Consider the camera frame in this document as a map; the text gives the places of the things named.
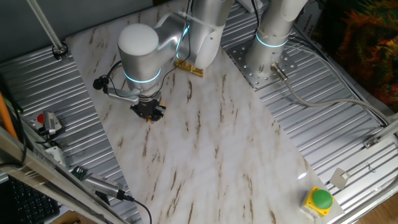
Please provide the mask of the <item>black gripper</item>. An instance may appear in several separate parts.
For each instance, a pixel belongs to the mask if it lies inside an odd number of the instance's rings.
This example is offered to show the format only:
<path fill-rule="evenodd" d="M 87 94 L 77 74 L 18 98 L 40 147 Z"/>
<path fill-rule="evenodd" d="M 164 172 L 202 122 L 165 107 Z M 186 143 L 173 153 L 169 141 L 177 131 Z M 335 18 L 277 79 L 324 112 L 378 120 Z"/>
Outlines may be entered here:
<path fill-rule="evenodd" d="M 138 117 L 147 119 L 147 115 L 152 114 L 152 122 L 156 122 L 164 117 L 166 107 L 160 100 L 140 101 L 136 105 L 131 105 L 130 109 L 137 113 Z"/>

